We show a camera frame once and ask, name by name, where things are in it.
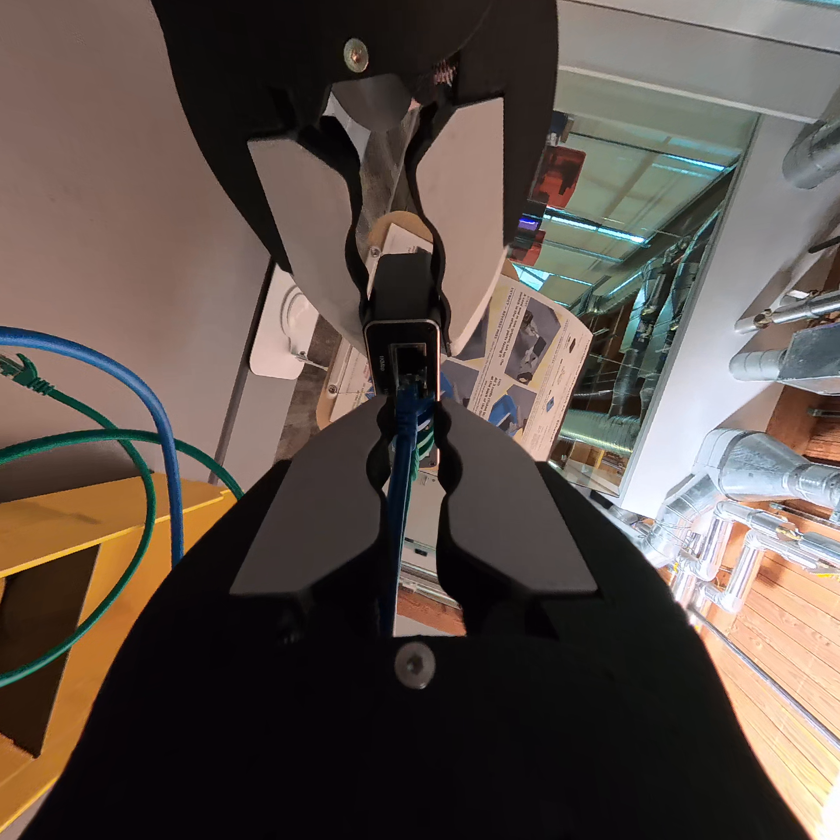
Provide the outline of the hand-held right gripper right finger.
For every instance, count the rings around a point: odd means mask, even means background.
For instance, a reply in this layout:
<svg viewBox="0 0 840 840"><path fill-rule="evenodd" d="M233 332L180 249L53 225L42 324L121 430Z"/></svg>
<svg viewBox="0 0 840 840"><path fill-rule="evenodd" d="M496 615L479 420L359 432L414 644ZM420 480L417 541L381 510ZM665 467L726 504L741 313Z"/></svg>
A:
<svg viewBox="0 0 840 840"><path fill-rule="evenodd" d="M437 577L452 596L479 587L589 596L598 586L536 462L460 403L436 405L437 478L444 491Z"/></svg>

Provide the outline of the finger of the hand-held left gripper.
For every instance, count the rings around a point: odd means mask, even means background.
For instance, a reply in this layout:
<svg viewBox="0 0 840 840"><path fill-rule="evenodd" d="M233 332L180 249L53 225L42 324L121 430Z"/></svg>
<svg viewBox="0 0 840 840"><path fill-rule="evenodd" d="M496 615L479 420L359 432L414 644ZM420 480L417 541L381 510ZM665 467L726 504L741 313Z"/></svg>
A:
<svg viewBox="0 0 840 840"><path fill-rule="evenodd" d="M437 236L448 354L475 331L497 284L503 244L504 100L456 108L414 166L421 218Z"/></svg>
<svg viewBox="0 0 840 840"><path fill-rule="evenodd" d="M346 129L319 120L287 136L250 140L248 152L294 280L319 315L364 352L370 275L356 239L361 160Z"/></svg>

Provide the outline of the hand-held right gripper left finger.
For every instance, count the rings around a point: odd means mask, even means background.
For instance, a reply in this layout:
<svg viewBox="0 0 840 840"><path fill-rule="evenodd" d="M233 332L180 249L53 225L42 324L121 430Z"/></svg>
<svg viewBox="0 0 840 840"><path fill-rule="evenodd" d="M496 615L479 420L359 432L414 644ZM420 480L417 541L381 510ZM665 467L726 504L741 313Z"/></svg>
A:
<svg viewBox="0 0 840 840"><path fill-rule="evenodd" d="M382 530L390 472L376 396L314 435L290 462L230 594L298 595L360 557Z"/></svg>

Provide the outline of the black ethernet switch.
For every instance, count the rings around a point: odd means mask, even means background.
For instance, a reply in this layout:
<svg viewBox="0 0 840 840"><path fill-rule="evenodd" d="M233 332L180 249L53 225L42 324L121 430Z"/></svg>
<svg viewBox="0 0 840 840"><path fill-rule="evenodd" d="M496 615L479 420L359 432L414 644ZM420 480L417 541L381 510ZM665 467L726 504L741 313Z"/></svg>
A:
<svg viewBox="0 0 840 840"><path fill-rule="evenodd" d="M431 263L423 249L384 254L363 324L374 392L395 404L408 396L415 409L414 471L434 448L434 405L441 392L443 309Z"/></svg>

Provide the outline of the yellow plastic bin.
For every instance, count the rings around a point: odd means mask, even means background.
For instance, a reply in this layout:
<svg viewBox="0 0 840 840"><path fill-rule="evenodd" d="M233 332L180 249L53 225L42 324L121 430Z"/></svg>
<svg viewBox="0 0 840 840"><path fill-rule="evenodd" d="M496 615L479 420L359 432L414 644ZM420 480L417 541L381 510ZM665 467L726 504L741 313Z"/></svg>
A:
<svg viewBox="0 0 840 840"><path fill-rule="evenodd" d="M165 481L152 541L139 569L105 616L68 653L45 745L36 759L2 734L1 823L7 829L47 792L65 768L92 703L131 626L171 571L171 524ZM143 531L140 478L64 490L2 504L2 595L7 577L99 546L79 625L128 569Z"/></svg>

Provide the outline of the red box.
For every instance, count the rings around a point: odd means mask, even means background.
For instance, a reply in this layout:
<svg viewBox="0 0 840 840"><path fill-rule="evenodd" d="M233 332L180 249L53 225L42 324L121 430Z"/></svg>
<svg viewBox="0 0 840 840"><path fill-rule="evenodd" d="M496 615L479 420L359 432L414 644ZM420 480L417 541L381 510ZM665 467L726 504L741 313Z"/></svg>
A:
<svg viewBox="0 0 840 840"><path fill-rule="evenodd" d="M567 207L579 181L585 152L565 145L547 146L543 151L533 196L547 207Z"/></svg>

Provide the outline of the white sheet stand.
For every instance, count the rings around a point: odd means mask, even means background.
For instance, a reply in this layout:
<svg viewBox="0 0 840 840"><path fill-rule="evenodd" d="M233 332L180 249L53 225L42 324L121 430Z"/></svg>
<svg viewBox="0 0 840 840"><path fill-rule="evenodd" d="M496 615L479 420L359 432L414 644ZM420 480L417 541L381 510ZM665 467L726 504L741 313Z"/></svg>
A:
<svg viewBox="0 0 840 840"><path fill-rule="evenodd" d="M292 275L274 265L249 352L250 371L289 381L296 380L305 366L326 371L308 354L318 318Z"/></svg>

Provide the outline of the instruction sheet on wooden board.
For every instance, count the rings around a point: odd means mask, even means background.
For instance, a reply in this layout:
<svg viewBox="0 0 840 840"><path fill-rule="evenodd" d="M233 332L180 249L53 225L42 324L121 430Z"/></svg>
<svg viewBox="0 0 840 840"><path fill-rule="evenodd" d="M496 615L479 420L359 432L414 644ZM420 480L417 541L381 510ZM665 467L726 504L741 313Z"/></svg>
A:
<svg viewBox="0 0 840 840"><path fill-rule="evenodd" d="M431 253L432 236L414 213L392 212L368 234L371 285L380 256ZM548 461L571 404L592 332L567 308L523 283L528 266L506 259L486 309L455 355L440 357L440 393L498 427L538 461ZM367 357L345 339L316 409L324 429L372 399Z"/></svg>

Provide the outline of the black divider panel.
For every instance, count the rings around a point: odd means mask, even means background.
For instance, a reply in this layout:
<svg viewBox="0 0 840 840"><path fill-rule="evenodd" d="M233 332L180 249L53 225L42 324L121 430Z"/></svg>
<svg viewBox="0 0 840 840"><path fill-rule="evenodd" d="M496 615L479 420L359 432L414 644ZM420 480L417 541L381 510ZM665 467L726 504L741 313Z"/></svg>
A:
<svg viewBox="0 0 840 840"><path fill-rule="evenodd" d="M81 620L99 546L6 578L1 602L1 671L32 664ZM1 732L33 758L42 753L68 654L1 688Z"/></svg>

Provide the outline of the rectangular metal air duct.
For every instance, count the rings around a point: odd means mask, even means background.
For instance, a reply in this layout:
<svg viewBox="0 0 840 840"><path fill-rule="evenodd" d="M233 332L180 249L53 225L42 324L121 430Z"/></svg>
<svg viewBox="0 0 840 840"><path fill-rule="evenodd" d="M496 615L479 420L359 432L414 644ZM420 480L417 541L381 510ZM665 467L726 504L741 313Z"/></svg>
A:
<svg viewBox="0 0 840 840"><path fill-rule="evenodd" d="M793 334L783 350L739 353L729 362L740 382L777 382L823 396L839 395L839 323Z"/></svg>

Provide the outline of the round silver air duct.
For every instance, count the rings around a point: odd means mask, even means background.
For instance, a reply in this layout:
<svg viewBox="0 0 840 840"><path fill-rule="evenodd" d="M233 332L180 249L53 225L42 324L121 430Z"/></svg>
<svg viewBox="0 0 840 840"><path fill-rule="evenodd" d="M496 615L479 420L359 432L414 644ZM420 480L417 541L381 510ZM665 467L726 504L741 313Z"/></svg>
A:
<svg viewBox="0 0 840 840"><path fill-rule="evenodd" d="M839 90L822 117L806 126L787 151L784 179L801 190L811 190L839 172Z"/></svg>

